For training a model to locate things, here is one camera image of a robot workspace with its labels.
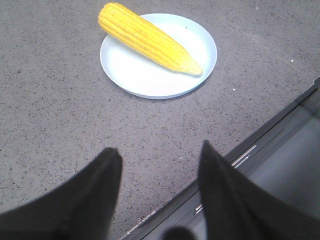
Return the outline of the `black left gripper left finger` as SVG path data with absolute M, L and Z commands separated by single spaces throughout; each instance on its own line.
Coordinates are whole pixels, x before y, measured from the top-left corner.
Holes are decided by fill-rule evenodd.
M 116 207 L 123 159 L 105 148 L 67 182 L 0 215 L 2 240 L 105 240 Z

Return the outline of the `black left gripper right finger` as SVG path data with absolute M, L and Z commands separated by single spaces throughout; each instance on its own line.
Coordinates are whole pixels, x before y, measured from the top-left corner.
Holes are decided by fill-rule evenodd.
M 318 240 L 320 221 L 270 195 L 233 168 L 209 141 L 198 183 L 209 240 Z

